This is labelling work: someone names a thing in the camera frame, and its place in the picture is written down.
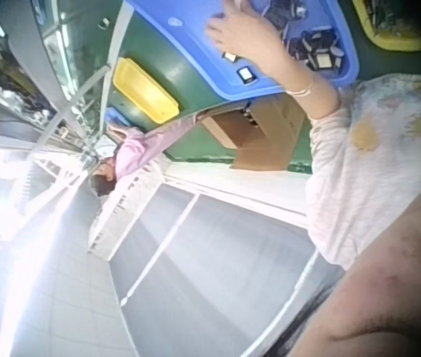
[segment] bracelet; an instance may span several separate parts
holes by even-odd
[[[309,86],[301,91],[289,91],[289,90],[285,90],[285,92],[287,94],[290,94],[293,97],[306,97],[307,95],[312,93],[313,90],[313,86],[315,85],[315,78],[316,75],[313,73],[312,74],[312,82],[309,84]]]

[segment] blue tray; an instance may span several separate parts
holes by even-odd
[[[129,121],[115,108],[109,106],[105,112],[106,122],[118,126],[131,126]]]
[[[283,91],[281,86],[260,73],[249,61],[241,59],[231,63],[223,59],[222,53],[206,37],[205,25],[212,15],[222,12],[222,0],[126,1],[186,56],[221,97],[227,100],[242,100]],[[308,9],[308,17],[291,22],[286,38],[299,37],[304,30],[331,25],[340,35],[339,45],[346,52],[346,57],[340,74],[332,71],[320,71],[320,73],[335,86],[351,84],[359,73],[359,61],[338,1],[304,0],[304,2]],[[270,4],[270,0],[251,0],[251,3],[255,10],[262,13]],[[246,65],[250,65],[258,77],[258,81],[250,85],[243,84],[237,74],[237,69]]]

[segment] metal pole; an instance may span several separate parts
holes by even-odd
[[[99,130],[103,131],[106,104],[108,102],[109,89],[112,86],[112,76],[115,70],[116,62],[118,61],[118,54],[120,53],[121,43],[123,42],[126,29],[128,28],[129,21],[131,20],[135,9],[126,1],[121,3],[120,12],[116,18],[115,28],[113,29],[112,41],[109,44],[108,52],[108,65],[111,71],[108,72],[103,80],[103,90],[101,94],[100,104],[100,127]]]
[[[45,145],[47,140],[53,135],[55,132],[55,129],[58,127],[60,121],[63,119],[63,116],[71,110],[71,107],[74,106],[77,101],[83,97],[83,95],[91,89],[99,80],[103,78],[103,76],[110,70],[110,67],[108,65],[104,65],[102,68],[100,68],[98,71],[96,71],[90,78],[87,79],[87,81],[83,84],[83,86],[78,89],[77,93],[73,95],[73,97],[70,99],[70,101],[67,103],[65,108],[59,110],[55,116],[52,118],[50,123],[45,127],[44,132],[42,135],[40,135],[39,139],[37,140],[35,146],[30,151],[29,155],[26,159],[26,165],[25,165],[25,173],[24,175],[18,177],[14,181],[14,185],[12,187],[12,191],[10,193],[10,197],[12,199],[12,202],[14,204],[17,204],[19,202],[19,199],[24,195],[25,185],[27,183],[27,179],[31,170],[31,167],[33,165],[33,157],[34,155],[41,150],[41,148]]]

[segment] woman's hand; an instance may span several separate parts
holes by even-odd
[[[111,136],[118,137],[121,141],[126,138],[126,128],[124,126],[117,126],[109,123],[108,133]]]
[[[284,70],[289,55],[280,34],[252,9],[248,0],[242,0],[240,9],[234,0],[224,0],[224,14],[223,19],[210,19],[205,29],[219,50],[252,61],[270,77]]]

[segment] dark hair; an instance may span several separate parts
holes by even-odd
[[[331,295],[335,285],[326,285],[319,289],[301,308],[290,325],[283,331],[270,349],[262,357],[286,357],[308,325],[309,319]]]
[[[109,195],[116,187],[116,178],[108,181],[104,175],[93,175],[90,186],[98,197]]]

